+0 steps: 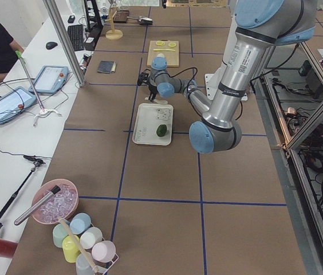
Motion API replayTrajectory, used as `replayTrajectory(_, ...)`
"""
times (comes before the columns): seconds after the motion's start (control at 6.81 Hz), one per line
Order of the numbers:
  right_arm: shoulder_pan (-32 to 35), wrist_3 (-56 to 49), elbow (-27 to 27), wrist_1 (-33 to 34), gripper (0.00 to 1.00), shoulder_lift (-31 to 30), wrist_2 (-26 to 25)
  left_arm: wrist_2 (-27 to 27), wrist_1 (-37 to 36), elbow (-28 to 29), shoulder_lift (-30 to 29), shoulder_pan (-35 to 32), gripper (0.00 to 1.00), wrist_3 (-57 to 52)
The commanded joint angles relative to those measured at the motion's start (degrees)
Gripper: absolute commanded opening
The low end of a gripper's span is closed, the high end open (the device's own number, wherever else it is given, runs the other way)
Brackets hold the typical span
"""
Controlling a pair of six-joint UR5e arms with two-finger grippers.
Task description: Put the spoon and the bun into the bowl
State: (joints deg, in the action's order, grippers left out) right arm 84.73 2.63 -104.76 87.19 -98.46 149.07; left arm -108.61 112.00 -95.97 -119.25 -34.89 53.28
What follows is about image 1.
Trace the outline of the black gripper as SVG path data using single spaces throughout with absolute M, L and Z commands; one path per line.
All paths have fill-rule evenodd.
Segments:
M 151 79 L 149 77 L 149 73 L 146 73 L 146 72 L 141 72 L 139 75 L 138 75 L 138 79 L 137 79 L 137 85 L 138 86 L 142 86 L 143 84 L 147 85 L 148 86 L 148 89 L 149 89 L 149 101 L 153 101 L 155 100 L 156 98 L 156 95 L 157 95 L 157 87 L 155 84 L 152 84 L 151 83 Z

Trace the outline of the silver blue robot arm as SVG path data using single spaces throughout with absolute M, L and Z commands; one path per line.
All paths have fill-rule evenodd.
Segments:
M 235 10 L 237 38 L 213 100 L 192 80 L 170 76 L 167 61 L 156 57 L 149 73 L 141 73 L 137 84 L 147 84 L 150 100 L 181 93 L 200 115 L 191 124 L 189 140 L 195 151 L 209 154 L 236 147 L 241 128 L 233 118 L 265 50 L 312 38 L 317 12 L 316 1 L 238 1 Z

